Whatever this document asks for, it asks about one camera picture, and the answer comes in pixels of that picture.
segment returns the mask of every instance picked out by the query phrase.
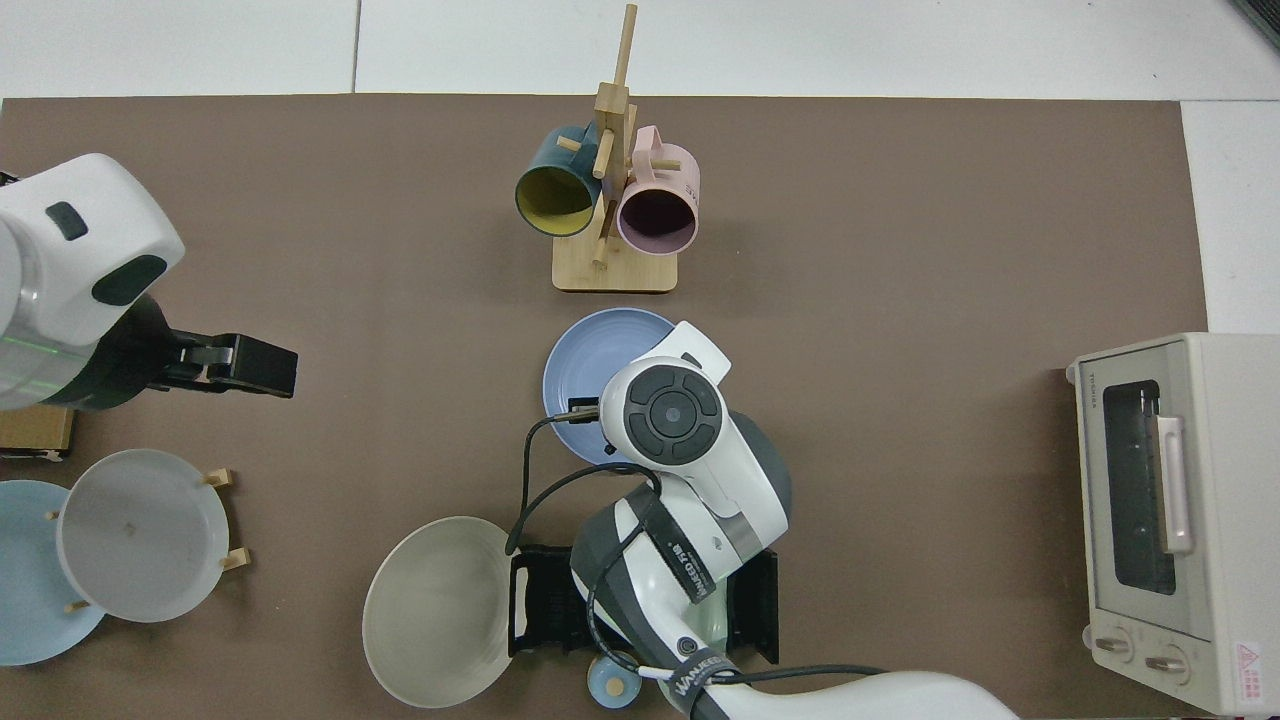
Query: dark green mug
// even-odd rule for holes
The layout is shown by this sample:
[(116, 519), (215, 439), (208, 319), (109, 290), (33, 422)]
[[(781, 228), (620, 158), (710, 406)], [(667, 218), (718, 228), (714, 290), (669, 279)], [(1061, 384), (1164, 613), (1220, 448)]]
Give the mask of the dark green mug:
[(591, 176), (599, 146), (594, 122), (553, 129), (516, 183), (520, 217), (534, 229), (556, 237), (582, 232), (600, 196), (600, 181)]

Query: warning label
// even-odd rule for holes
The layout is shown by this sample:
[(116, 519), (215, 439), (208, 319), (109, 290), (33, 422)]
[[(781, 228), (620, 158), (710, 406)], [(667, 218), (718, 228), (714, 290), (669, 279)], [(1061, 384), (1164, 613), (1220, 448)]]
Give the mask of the warning label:
[(1235, 643), (1235, 700), (1262, 705), (1262, 648), (1258, 643)]

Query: pink mug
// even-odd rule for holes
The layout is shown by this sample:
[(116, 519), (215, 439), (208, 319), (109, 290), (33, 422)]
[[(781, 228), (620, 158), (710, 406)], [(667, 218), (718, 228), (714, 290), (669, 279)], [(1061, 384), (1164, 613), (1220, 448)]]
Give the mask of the pink mug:
[(655, 126), (645, 126), (636, 132), (631, 169), (635, 181), (618, 201), (618, 236), (649, 255), (689, 247), (698, 234), (698, 160), (678, 145), (663, 143)]

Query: black cable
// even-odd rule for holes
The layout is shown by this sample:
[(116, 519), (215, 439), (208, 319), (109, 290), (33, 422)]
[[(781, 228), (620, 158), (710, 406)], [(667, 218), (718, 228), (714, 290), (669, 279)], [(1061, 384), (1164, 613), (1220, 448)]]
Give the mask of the black cable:
[(887, 670), (869, 665), (804, 665), (800, 667), (778, 667), (777, 670), (764, 670), (762, 673), (716, 675), (708, 680), (708, 684), (740, 685), (744, 683), (763, 683), (765, 680), (781, 680), (783, 678), (800, 678), (804, 675), (879, 675), (881, 673), (887, 673)]
[(550, 497), (553, 492), (572, 483), (573, 480), (579, 480), (588, 475), (594, 475), (595, 473), (605, 473), (605, 471), (631, 473), (635, 471), (637, 468), (640, 469), (640, 471), (645, 473), (646, 475), (653, 478), (654, 482), (657, 482), (657, 475), (654, 475), (653, 470), (648, 468), (640, 468), (640, 465), (636, 465), (635, 462), (604, 462), (602, 465), (591, 465), (590, 468), (582, 468), (576, 473), (570, 473), (568, 475), (564, 475), (563, 478), (556, 480), (547, 489), (540, 492), (538, 497), (535, 497), (534, 501), (530, 502), (524, 510), (521, 510), (520, 518), (516, 519), (516, 524), (512, 525), (511, 533), (507, 534), (507, 548), (506, 548), (507, 555), (516, 552), (516, 547), (520, 546), (520, 537), (525, 533), (525, 523), (529, 521), (529, 518), (530, 515), (534, 514), (534, 510), (538, 510), (538, 506), (541, 505), (548, 497)]
[(609, 559), (604, 562), (604, 565), (600, 566), (600, 571), (599, 574), (596, 574), (595, 580), (593, 580), (591, 584), (588, 585), (586, 632), (591, 634), (591, 642), (595, 643), (595, 650), (599, 650), (600, 653), (612, 660), (618, 667), (622, 667), (628, 673), (639, 674), (640, 665), (632, 662), (630, 659), (620, 655), (612, 647), (609, 647), (609, 643), (604, 642), (604, 638), (600, 635), (599, 625), (595, 624), (596, 589), (599, 589), (600, 583), (604, 582), (604, 578), (605, 575), (609, 574), (609, 570), (612, 570), (613, 566), (618, 564), (618, 560), (622, 560), (622, 553), (626, 552), (627, 546), (631, 544), (631, 541), (636, 539), (640, 536), (640, 533), (644, 532), (645, 520), (649, 519), (649, 514), (653, 511), (653, 507), (658, 503), (658, 498), (662, 497), (662, 483), (658, 482), (658, 475), (655, 475), (654, 471), (650, 470), (649, 468), (644, 468), (640, 465), (636, 465), (636, 468), (639, 468), (640, 471), (643, 471), (649, 478), (649, 480), (653, 482), (653, 497), (650, 497), (649, 503), (645, 505), (644, 514), (636, 518), (636, 527), (631, 528), (631, 532), (627, 533), (627, 537), (622, 538), (622, 542), (618, 543), (618, 546), (613, 550), (612, 553), (609, 553)]
[(534, 423), (534, 427), (529, 428), (529, 434), (525, 436), (525, 471), (524, 471), (524, 483), (521, 484), (521, 489), (520, 489), (520, 511), (521, 512), (524, 512), (525, 507), (529, 505), (529, 455), (530, 455), (530, 451), (534, 447), (534, 436), (538, 433), (538, 430), (545, 428), (547, 425), (549, 425), (549, 424), (552, 424), (554, 421), (556, 421), (556, 416), (554, 415), (543, 418), (541, 420), (538, 420), (536, 423)]

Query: light blue plate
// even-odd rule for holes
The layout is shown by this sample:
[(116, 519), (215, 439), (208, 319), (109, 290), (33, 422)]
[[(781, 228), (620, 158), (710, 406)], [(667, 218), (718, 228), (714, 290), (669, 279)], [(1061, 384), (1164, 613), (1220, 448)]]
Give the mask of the light blue plate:
[[(547, 357), (543, 372), (547, 414), (567, 413), (571, 397), (599, 397), (609, 378), (653, 350), (675, 327), (662, 315), (639, 307), (609, 307), (573, 323)], [(552, 429), (575, 455), (593, 465), (630, 460), (604, 454), (599, 423), (554, 423)]]
[(84, 639), (102, 610), (64, 609), (81, 600), (58, 561), (59, 511), (68, 491), (36, 480), (0, 483), (0, 666), (29, 665)]

